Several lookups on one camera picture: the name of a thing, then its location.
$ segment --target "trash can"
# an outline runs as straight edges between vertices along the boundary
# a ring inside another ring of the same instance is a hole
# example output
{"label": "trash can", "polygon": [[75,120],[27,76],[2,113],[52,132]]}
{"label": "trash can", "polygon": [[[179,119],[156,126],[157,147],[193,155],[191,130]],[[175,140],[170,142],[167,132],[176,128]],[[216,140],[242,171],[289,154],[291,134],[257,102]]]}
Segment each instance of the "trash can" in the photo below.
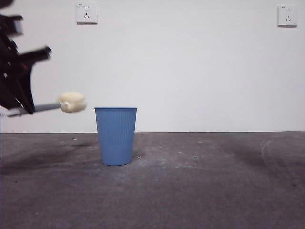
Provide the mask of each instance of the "trash can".
{"label": "trash can", "polygon": [[136,114],[136,107],[95,107],[103,164],[131,162]]}

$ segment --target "concrete floor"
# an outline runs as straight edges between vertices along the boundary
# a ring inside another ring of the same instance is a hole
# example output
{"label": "concrete floor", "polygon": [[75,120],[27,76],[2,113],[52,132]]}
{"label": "concrete floor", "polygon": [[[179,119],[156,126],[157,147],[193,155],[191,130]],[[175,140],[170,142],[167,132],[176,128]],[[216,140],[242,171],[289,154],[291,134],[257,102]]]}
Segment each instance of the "concrete floor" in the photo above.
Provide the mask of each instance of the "concrete floor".
{"label": "concrete floor", "polygon": [[1,228],[303,229],[305,133],[2,134]]}

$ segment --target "sponge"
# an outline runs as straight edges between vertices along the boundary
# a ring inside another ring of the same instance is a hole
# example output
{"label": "sponge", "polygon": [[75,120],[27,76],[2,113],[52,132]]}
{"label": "sponge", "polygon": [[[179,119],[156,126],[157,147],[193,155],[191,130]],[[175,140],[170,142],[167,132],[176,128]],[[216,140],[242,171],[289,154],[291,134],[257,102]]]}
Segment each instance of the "sponge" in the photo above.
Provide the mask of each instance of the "sponge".
{"label": "sponge", "polygon": [[61,104],[61,110],[66,113],[82,111],[87,107],[85,96],[79,92],[61,93],[57,101]]}

